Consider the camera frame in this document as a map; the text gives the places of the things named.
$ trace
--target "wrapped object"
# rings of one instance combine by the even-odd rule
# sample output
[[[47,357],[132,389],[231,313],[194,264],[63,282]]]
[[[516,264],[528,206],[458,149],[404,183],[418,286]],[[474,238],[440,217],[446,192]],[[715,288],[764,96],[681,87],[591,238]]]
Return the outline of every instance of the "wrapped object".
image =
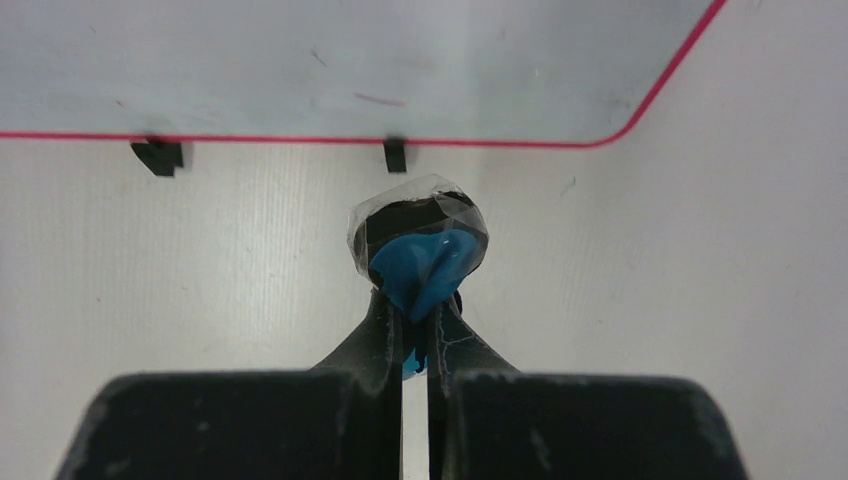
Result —
[[[354,207],[347,240],[359,273],[417,323],[480,266],[489,235],[459,187],[428,175]]]

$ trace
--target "white background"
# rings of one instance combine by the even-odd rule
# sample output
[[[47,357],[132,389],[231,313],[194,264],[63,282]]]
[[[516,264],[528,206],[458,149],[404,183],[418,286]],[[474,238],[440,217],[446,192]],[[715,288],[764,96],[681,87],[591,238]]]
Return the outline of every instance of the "white background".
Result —
[[[731,2],[613,145],[410,152],[483,211],[462,292],[495,349],[692,378],[759,479],[848,477],[848,4],[813,3]],[[198,144],[157,179],[121,142],[0,142],[0,478],[50,478],[114,375],[326,355],[368,300],[347,209],[403,181],[381,155]]]

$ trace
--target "black clip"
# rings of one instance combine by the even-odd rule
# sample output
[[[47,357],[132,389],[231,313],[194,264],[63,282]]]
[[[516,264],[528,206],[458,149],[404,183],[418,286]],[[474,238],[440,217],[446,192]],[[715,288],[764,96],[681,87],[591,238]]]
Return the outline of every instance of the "black clip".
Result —
[[[406,173],[406,140],[389,137],[383,141],[386,152],[386,168],[389,173]]]
[[[147,143],[131,143],[135,156],[157,177],[173,177],[174,170],[184,168],[181,143],[148,138]]]

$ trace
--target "red border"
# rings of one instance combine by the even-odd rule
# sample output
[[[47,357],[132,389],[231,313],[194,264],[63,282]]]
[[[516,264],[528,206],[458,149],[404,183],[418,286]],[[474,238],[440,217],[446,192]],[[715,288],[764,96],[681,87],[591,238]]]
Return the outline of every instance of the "red border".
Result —
[[[704,15],[698,20],[695,28],[686,37],[683,45],[677,50],[665,67],[660,78],[648,94],[633,112],[630,120],[618,132],[609,137],[595,140],[594,142],[535,142],[515,140],[463,140],[448,138],[411,138],[407,140],[409,145],[434,145],[443,147],[506,147],[506,148],[594,148],[612,143],[626,135],[642,118],[651,102],[657,97],[665,86],[668,79],[677,69],[695,42],[698,41],[704,30],[718,14],[727,0],[713,0]],[[3,138],[38,138],[44,140],[144,140],[149,136],[134,133],[82,133],[82,132],[0,132]],[[157,139],[171,142],[280,142],[280,143],[328,143],[328,144],[359,144],[371,145],[382,144],[383,138],[374,137],[287,137],[281,135],[157,135]]]

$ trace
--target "black object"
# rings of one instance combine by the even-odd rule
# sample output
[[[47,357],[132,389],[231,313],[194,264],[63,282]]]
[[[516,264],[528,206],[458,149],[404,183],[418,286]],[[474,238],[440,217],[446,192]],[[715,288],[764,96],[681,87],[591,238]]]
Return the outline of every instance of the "black object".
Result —
[[[378,291],[307,372],[135,375],[94,400],[61,480],[401,478],[401,312]],[[524,375],[453,299],[426,320],[430,478],[746,478],[685,380]]]
[[[150,138],[147,143],[131,143],[130,147],[135,156],[157,177],[173,177],[177,168],[184,168],[181,143]]]
[[[446,478],[746,478],[721,412],[686,380],[484,372],[454,386]]]
[[[365,320],[310,371],[114,380],[58,478],[397,479],[401,320],[375,293]]]
[[[406,173],[406,140],[389,137],[383,141],[386,153],[386,168],[389,173]]]
[[[446,204],[449,208],[448,212],[445,211]],[[354,249],[365,252],[367,265],[371,265],[374,255],[387,243],[400,236],[413,232],[434,234],[445,230],[445,221],[450,220],[452,215],[459,213],[460,209],[457,207],[467,207],[465,211],[477,208],[474,202],[462,192],[443,192],[435,197],[421,200],[403,200],[390,203],[372,213],[356,229],[353,237]],[[489,246],[488,233],[460,221],[452,222],[451,228],[464,230],[474,236],[480,251],[480,261],[482,261],[482,257]],[[478,266],[479,262],[467,274],[473,272]],[[379,272],[370,267],[368,268],[368,278],[377,288],[383,286],[383,278]]]

